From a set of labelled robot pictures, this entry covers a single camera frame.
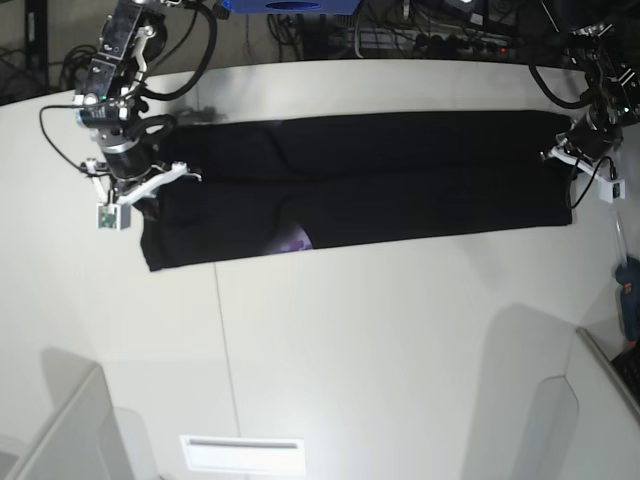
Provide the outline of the black T-shirt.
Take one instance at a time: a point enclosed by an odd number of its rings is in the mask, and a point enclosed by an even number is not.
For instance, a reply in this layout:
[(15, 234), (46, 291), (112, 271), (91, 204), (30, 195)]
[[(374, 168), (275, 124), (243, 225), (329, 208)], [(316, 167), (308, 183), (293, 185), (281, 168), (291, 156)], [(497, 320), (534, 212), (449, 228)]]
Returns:
[(153, 271), (381, 242), (566, 226), (568, 130), (542, 111), (435, 111), (182, 126), (144, 222)]

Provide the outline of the blue hot glue gun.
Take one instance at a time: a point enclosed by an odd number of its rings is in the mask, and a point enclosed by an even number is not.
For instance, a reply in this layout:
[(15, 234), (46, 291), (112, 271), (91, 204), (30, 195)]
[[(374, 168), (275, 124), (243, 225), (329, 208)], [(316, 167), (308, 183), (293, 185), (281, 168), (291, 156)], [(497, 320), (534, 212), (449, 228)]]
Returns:
[(639, 343), (639, 259), (630, 254), (619, 210), (612, 207), (611, 215), (620, 255), (614, 279), (618, 284), (621, 330), (626, 341), (635, 347)]

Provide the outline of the black keyboard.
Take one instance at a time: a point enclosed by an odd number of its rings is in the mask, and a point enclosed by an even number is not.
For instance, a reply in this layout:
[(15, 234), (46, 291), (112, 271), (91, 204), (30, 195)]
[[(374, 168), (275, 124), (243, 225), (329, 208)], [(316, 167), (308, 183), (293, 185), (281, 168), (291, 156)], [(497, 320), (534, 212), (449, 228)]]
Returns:
[(640, 400), (640, 350), (636, 346), (618, 355), (612, 362), (623, 383), (636, 401)]

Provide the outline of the blue plastic box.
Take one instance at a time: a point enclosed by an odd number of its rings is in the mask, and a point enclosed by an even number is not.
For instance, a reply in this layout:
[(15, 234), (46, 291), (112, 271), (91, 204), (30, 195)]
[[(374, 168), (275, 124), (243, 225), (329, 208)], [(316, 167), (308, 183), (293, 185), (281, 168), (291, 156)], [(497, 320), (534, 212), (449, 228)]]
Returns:
[(351, 15), (359, 3), (359, 0), (228, 0), (222, 5), (237, 14)]

